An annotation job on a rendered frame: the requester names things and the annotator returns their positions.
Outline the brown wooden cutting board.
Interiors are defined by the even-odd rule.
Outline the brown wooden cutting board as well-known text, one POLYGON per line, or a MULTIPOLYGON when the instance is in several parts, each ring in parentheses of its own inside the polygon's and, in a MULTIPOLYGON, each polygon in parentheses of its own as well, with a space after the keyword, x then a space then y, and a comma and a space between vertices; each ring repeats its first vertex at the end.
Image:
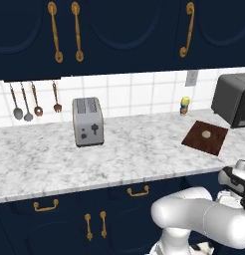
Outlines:
POLYGON ((227 133, 227 128, 196 121, 182 141, 182 144, 209 154, 218 155, 227 133), (205 130, 211 132, 210 138, 202 136, 202 132, 205 130))

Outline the yellow condiment bottle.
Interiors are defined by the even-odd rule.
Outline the yellow condiment bottle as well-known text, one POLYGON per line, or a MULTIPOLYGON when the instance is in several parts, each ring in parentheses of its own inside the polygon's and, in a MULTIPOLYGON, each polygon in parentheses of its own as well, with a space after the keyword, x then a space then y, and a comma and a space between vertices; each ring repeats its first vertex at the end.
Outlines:
POLYGON ((188 111, 188 106, 190 104, 190 98, 189 97, 183 97, 180 102, 180 113, 182 115, 186 115, 188 111))

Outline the navy drawer front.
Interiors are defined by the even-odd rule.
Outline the navy drawer front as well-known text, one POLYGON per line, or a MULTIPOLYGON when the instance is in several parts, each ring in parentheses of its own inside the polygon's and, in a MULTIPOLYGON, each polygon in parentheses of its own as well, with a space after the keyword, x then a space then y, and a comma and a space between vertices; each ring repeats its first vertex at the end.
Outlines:
POLYGON ((34 214, 60 213, 73 209, 80 201, 81 196, 78 193, 68 193, 0 203, 0 216, 3 215, 32 216, 34 214), (35 201, 39 202, 40 207, 48 207, 53 205, 54 199, 59 199, 59 205, 55 210, 46 212, 36 212, 34 210, 33 203, 35 201))
POLYGON ((183 177, 131 183, 128 185, 110 187, 110 200, 141 200, 159 198, 179 191, 182 188, 183 177))

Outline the grey wall socket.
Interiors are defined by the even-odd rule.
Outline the grey wall socket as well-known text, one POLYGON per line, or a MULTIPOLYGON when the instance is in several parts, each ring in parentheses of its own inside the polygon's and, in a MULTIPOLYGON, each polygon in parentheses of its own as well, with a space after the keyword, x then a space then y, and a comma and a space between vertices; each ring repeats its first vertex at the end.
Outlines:
POLYGON ((187 72, 185 86, 186 87, 194 87, 197 82, 197 77, 198 77, 197 70, 189 70, 187 72))

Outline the brown hanging fork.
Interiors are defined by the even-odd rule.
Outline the brown hanging fork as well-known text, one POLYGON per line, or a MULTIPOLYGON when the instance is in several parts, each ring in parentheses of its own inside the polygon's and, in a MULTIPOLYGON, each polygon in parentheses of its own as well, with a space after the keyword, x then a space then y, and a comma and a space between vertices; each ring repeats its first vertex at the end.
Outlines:
POLYGON ((62 111, 62 105, 58 103, 58 95, 57 95, 57 86, 55 82, 53 82, 53 92, 55 97, 55 104, 54 104, 54 110, 56 113, 60 113, 62 111))

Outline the navy base cupboard door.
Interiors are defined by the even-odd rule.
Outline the navy base cupboard door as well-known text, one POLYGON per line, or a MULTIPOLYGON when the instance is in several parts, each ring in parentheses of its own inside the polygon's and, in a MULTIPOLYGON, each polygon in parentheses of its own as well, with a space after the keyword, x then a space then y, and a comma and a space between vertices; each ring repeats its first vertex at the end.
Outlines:
POLYGON ((0 207, 0 222, 16 255, 92 255, 87 223, 78 211, 15 213, 0 207))
POLYGON ((162 230, 151 219, 151 201, 98 198, 97 240, 99 255, 145 255, 158 241, 162 230), (105 211, 107 237, 101 234, 105 211))

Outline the navy wall cupboard door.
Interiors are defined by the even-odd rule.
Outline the navy wall cupboard door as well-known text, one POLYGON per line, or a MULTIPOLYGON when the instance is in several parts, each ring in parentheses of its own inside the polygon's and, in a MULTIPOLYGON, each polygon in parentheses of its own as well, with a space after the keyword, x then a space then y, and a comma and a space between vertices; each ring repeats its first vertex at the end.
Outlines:
POLYGON ((180 0, 65 0, 67 71, 73 76, 166 71, 172 68, 180 0), (81 48, 72 3, 79 3, 81 48))
POLYGON ((175 70, 245 67, 245 0, 181 0, 174 50, 175 70), (188 2, 194 3, 194 25, 187 55, 190 16, 188 2))
POLYGON ((64 0, 0 0, 0 80, 5 82, 60 79, 66 61, 55 60, 48 3, 55 16, 60 51, 66 47, 64 0))

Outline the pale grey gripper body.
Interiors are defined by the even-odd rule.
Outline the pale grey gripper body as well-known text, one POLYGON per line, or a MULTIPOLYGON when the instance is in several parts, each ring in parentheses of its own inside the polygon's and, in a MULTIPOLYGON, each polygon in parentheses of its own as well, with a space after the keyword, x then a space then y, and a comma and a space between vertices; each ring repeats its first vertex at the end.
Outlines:
POLYGON ((233 208, 241 208, 240 204, 241 197, 233 191, 222 190, 217 194, 216 201, 233 208))

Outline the dark grey toaster oven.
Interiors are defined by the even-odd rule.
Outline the dark grey toaster oven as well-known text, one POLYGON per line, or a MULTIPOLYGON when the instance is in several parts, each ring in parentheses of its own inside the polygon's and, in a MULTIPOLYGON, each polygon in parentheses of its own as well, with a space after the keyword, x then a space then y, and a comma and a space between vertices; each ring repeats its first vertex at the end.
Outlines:
POLYGON ((245 128, 245 73, 218 78, 211 108, 232 128, 245 128))

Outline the silver two-slot toaster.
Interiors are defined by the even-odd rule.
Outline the silver two-slot toaster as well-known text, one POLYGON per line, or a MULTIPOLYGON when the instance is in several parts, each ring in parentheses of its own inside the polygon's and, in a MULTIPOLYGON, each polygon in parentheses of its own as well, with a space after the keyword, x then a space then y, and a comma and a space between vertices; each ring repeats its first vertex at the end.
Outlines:
POLYGON ((73 127, 76 146, 104 143, 104 118, 98 98, 73 99, 73 127))

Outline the brown hanging slotted spoon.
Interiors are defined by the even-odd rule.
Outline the brown hanging slotted spoon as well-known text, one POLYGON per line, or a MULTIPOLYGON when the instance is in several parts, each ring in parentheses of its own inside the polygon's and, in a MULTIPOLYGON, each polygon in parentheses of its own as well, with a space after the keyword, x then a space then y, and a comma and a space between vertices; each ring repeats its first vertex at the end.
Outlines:
POLYGON ((32 83, 32 92, 33 92, 33 96, 35 100, 34 113, 37 117, 41 117, 43 115, 43 109, 38 105, 38 99, 37 99, 36 88, 34 83, 32 83))

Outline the grey hanging spoon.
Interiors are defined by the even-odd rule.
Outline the grey hanging spoon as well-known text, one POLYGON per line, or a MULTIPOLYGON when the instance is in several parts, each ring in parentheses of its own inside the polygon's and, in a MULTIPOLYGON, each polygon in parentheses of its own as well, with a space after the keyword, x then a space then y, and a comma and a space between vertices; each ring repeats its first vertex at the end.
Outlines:
POLYGON ((29 106, 28 106, 28 103, 27 103, 27 98, 26 98, 24 87, 21 87, 21 91, 22 91, 22 95, 23 95, 23 99, 24 99, 25 106, 26 106, 26 111, 27 111, 27 113, 24 115, 24 120, 26 122, 30 122, 33 119, 33 115, 29 111, 29 106))
MULTIPOLYGON (((13 87, 10 87, 10 91, 11 91, 11 95, 12 95, 14 104, 16 105, 17 102, 16 102, 16 98, 15 98, 14 91, 13 91, 13 87)), ((18 121, 23 117, 23 111, 22 111, 17 105, 15 106, 15 109, 14 109, 14 111, 13 111, 13 114, 14 114, 14 117, 15 117, 18 121)))

